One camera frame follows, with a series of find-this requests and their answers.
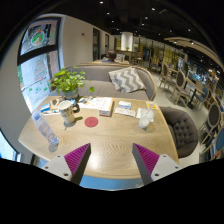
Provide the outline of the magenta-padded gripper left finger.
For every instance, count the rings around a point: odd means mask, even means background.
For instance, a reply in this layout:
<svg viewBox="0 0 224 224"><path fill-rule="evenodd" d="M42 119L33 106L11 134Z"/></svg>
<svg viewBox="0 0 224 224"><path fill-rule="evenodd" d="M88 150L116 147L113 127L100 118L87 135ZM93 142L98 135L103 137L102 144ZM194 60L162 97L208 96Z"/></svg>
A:
<svg viewBox="0 0 224 224"><path fill-rule="evenodd" d="M85 144L66 155L56 155L43 170L79 185L91 154L91 144Z"/></svg>

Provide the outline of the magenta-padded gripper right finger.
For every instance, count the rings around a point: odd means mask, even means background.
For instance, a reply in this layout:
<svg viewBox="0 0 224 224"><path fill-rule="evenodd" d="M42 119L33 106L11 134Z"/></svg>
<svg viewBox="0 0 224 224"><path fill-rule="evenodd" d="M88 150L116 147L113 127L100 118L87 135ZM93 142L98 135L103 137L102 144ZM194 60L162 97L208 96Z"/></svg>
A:
<svg viewBox="0 0 224 224"><path fill-rule="evenodd" d="M133 144L132 154L144 185L181 170L181 167L167 154L158 155L136 143Z"/></svg>

